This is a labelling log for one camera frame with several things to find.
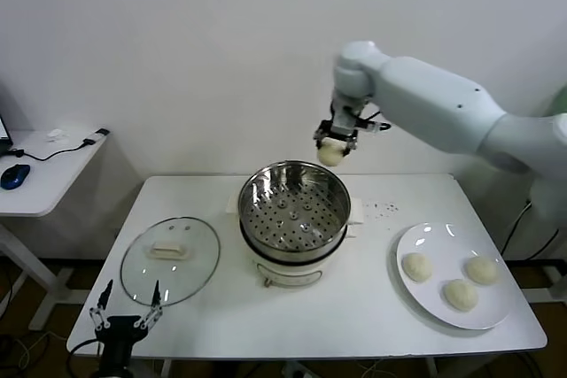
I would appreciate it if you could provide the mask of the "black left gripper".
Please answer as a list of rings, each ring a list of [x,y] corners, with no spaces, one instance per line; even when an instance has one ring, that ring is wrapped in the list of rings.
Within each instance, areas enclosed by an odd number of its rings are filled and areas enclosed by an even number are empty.
[[[107,318],[105,309],[113,289],[110,280],[98,297],[95,307],[89,309],[97,341],[103,345],[96,377],[133,377],[130,371],[131,353],[134,345],[142,339],[142,329],[152,329],[162,316],[159,281],[156,281],[151,298],[151,308],[143,317],[120,315]]]

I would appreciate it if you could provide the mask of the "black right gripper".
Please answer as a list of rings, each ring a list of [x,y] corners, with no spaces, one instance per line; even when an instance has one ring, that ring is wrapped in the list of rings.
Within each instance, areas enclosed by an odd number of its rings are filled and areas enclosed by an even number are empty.
[[[349,107],[336,107],[330,105],[330,118],[322,120],[314,132],[313,139],[315,147],[321,149],[322,141],[329,137],[335,140],[345,140],[343,156],[348,156],[358,146],[358,129],[356,128],[357,117],[352,114]]]

